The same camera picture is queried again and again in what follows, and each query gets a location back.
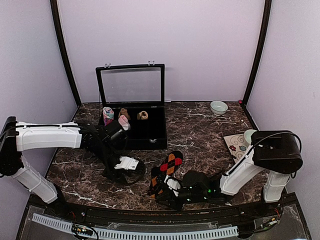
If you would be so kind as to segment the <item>black argyle orange red sock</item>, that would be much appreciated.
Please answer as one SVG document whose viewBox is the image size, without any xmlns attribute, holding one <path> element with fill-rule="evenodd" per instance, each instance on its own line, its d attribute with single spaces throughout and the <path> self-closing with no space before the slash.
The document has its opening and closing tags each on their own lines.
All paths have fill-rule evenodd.
<svg viewBox="0 0 320 240">
<path fill-rule="evenodd" d="M 178 150 L 174 150 L 168 154 L 160 166 L 155 166 L 151 169 L 151 182 L 147 195 L 151 198 L 156 198 L 163 193 L 161 183 L 166 177 L 172 177 L 179 166 L 183 163 L 183 154 Z"/>
</svg>

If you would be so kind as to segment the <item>striped beige maroon sock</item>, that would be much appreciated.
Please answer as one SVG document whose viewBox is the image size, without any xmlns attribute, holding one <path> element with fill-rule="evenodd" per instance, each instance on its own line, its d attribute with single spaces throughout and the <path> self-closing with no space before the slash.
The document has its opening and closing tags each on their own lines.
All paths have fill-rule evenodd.
<svg viewBox="0 0 320 240">
<path fill-rule="evenodd" d="M 138 120 L 147 120 L 149 118 L 149 115 L 146 111 L 141 111 L 137 114 Z"/>
</svg>

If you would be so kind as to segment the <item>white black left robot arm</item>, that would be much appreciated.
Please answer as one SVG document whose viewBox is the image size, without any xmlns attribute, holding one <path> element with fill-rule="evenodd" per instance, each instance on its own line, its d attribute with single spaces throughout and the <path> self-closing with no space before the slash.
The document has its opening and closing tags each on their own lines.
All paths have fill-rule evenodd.
<svg viewBox="0 0 320 240">
<path fill-rule="evenodd" d="M 118 122 L 106 126 L 90 122 L 26 123 L 14 116 L 7 118 L 0 134 L 0 175 L 12 177 L 36 194 L 60 218 L 71 213 L 57 186 L 46 180 L 23 157 L 23 152 L 34 149 L 70 148 L 85 149 L 104 165 L 103 176 L 127 184 L 124 171 L 137 169 L 137 159 L 122 156 L 128 137 Z"/>
</svg>

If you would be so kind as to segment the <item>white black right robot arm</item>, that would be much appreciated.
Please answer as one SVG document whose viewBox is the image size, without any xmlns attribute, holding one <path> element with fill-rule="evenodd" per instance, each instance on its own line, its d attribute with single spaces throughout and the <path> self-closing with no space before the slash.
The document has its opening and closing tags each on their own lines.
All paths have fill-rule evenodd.
<svg viewBox="0 0 320 240">
<path fill-rule="evenodd" d="M 282 192 L 303 165 L 302 141 L 288 130 L 255 131 L 251 143 L 227 172 L 207 177 L 203 172 L 188 171 L 182 180 L 166 174 L 157 176 L 154 198 L 159 204 L 181 211 L 185 204 L 210 203 L 222 205 L 235 196 L 253 177 L 268 170 L 261 201 L 255 213 L 266 217 L 282 198 Z"/>
</svg>

